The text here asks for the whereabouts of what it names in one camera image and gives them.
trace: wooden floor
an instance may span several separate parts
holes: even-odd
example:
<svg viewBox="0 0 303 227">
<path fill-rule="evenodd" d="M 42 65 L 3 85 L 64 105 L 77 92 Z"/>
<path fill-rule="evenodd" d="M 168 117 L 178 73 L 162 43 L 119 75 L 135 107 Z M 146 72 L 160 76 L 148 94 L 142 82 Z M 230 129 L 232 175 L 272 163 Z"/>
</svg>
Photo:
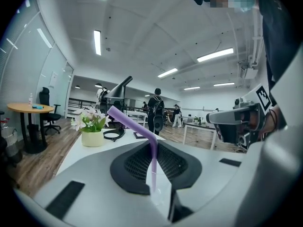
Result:
<svg viewBox="0 0 303 227">
<path fill-rule="evenodd" d="M 9 167 L 8 173 L 18 182 L 20 190 L 30 197 L 52 177 L 54 177 L 65 156 L 80 136 L 71 127 L 70 119 L 59 120 L 56 125 L 61 126 L 61 134 L 51 132 L 46 136 L 48 147 L 45 151 L 30 155 L 23 151 L 23 159 L 16 168 Z M 166 140 L 183 142 L 184 128 L 164 127 L 160 136 Z M 210 149 L 213 133 L 207 131 L 187 129 L 186 144 L 190 146 Z M 225 144 L 218 139 L 215 142 L 215 150 L 233 151 L 239 149 L 231 144 Z"/>
</svg>

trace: ceiling light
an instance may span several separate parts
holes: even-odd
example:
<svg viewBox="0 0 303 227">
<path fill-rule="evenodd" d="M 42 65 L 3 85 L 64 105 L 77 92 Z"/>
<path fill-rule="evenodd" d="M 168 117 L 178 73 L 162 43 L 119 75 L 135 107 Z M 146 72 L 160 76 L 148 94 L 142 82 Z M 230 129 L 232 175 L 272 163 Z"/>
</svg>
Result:
<svg viewBox="0 0 303 227">
<path fill-rule="evenodd" d="M 220 84 L 214 84 L 215 87 L 217 86 L 226 86 L 226 85 L 234 85 L 234 82 L 228 82 L 228 83 L 220 83 Z"/>
<path fill-rule="evenodd" d="M 47 38 L 46 38 L 46 36 L 44 35 L 43 31 L 42 31 L 40 28 L 38 28 L 37 31 L 38 31 L 38 33 L 40 34 L 40 36 L 41 36 L 41 38 L 43 39 L 43 41 L 46 43 L 47 47 L 48 47 L 48 48 L 52 48 L 51 43 L 49 43 L 49 41 L 47 40 Z"/>
<path fill-rule="evenodd" d="M 218 51 L 218 52 L 215 52 L 215 53 L 211 53 L 209 55 L 205 55 L 205 56 L 199 57 L 199 58 L 197 58 L 197 60 L 198 60 L 198 62 L 203 62 L 203 61 L 215 58 L 215 57 L 219 57 L 219 56 L 223 56 L 223 55 L 228 55 L 228 54 L 232 54 L 232 53 L 233 53 L 233 48 L 230 48 L 230 49 Z"/>
<path fill-rule="evenodd" d="M 162 74 L 159 75 L 158 77 L 159 77 L 159 78 L 162 78 L 162 77 L 164 77 L 164 76 L 166 76 L 166 75 L 169 75 L 169 74 L 171 74 L 171 73 L 173 73 L 173 72 L 175 72 L 175 71 L 177 71 L 177 70 L 178 70 L 178 69 L 174 68 L 174 69 L 172 69 L 172 70 L 169 70 L 169 71 L 167 71 L 167 72 L 162 73 Z"/>
<path fill-rule="evenodd" d="M 102 88 L 102 85 L 101 85 L 100 83 L 97 83 L 97 84 L 95 85 L 95 87 Z"/>
<path fill-rule="evenodd" d="M 192 90 L 192 89 L 199 89 L 200 87 L 189 87 L 189 88 L 185 88 L 184 90 Z"/>
<path fill-rule="evenodd" d="M 27 8 L 30 7 L 29 0 L 25 0 L 25 6 L 26 6 Z"/>
<path fill-rule="evenodd" d="M 16 49 L 18 49 L 18 48 L 14 45 L 14 43 L 12 43 L 8 38 L 6 38 L 6 40 L 7 40 L 12 46 L 14 46 Z"/>
<path fill-rule="evenodd" d="M 94 31 L 96 54 L 101 55 L 101 31 Z"/>
</svg>

